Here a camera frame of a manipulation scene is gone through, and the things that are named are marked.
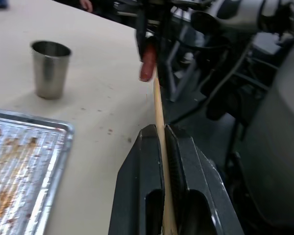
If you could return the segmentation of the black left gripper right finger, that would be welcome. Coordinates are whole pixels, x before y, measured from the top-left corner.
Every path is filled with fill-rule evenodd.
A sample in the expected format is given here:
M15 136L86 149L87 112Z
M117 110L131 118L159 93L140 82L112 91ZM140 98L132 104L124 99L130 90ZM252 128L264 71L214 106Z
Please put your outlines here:
M244 235L223 181L184 130L165 127L178 235Z

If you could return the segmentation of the stainless steel cup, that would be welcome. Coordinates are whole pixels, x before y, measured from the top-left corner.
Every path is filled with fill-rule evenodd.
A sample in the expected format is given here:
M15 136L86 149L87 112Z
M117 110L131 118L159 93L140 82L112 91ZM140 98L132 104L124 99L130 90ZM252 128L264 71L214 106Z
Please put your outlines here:
M63 95L72 51L52 41L34 41L31 44L36 94L47 100Z

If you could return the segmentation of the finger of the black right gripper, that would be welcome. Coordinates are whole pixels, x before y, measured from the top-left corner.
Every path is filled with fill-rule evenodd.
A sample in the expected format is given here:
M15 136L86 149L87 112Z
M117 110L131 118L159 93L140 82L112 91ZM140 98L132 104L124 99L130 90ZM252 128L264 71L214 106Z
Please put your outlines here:
M167 85L166 59L169 51L171 14L164 14L155 30L157 49L157 72L160 85Z
M146 47L147 18L145 14L138 14L136 19L136 44L140 60Z

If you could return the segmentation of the bystander bare hand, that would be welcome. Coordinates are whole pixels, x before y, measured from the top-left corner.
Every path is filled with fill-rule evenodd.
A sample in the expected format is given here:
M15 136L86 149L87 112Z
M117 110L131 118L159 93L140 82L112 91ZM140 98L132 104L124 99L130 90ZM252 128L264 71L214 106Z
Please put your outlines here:
M80 5L84 10L87 12L92 12L93 11L93 4L90 0L79 0Z

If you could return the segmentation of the greasy metal baking tray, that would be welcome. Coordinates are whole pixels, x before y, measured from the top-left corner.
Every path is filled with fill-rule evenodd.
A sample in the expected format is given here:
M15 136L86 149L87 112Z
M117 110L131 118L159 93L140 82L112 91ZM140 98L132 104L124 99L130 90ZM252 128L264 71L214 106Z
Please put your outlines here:
M70 154L67 122L0 109L0 235L43 235Z

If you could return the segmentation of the wooden skewer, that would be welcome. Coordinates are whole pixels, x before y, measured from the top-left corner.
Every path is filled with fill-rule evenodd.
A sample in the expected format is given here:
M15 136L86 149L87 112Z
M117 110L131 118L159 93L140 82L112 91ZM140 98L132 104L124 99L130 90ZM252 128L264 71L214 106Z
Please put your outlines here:
M160 91L160 83L158 78L157 67L154 71L153 96L155 108L156 129L161 147L161 157L163 166L165 200L163 212L163 235L178 235L177 225L174 216L174 206L172 199L172 190L170 182L170 170L167 156L166 138L165 138L165 123L162 108L162 99Z

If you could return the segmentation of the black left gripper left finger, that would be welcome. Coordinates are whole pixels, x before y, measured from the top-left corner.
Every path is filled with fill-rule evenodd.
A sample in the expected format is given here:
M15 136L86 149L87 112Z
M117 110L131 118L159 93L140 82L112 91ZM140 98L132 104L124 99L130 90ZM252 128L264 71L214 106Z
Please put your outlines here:
M143 128L116 181L109 235L160 235L165 186L155 125Z

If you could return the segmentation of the grey metal frame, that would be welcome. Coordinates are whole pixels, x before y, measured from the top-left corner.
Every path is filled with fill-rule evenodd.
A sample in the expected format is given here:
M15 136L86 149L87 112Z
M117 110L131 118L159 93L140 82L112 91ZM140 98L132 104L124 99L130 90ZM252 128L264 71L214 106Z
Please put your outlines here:
M191 52L184 53L186 57L183 57L183 59L187 59L186 64L180 63L178 56L181 47L181 43L176 41L165 61L169 83L169 99L172 102L176 102L179 98L192 93L196 88L199 75L196 70L195 54Z

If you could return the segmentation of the red sausage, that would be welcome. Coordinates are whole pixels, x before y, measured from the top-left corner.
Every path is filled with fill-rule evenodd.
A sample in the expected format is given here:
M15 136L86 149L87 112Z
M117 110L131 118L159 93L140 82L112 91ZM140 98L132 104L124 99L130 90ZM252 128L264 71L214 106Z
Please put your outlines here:
M140 80L148 82L152 79L154 67L156 64L156 50L153 44L148 44L142 57L142 66L140 70Z

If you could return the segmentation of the dark grey robot body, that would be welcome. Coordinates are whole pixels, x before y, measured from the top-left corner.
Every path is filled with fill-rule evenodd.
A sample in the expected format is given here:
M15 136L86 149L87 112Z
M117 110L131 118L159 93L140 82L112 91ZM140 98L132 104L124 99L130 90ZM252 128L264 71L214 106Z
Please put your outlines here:
M252 235L294 235L294 45L236 154L242 181L230 196Z

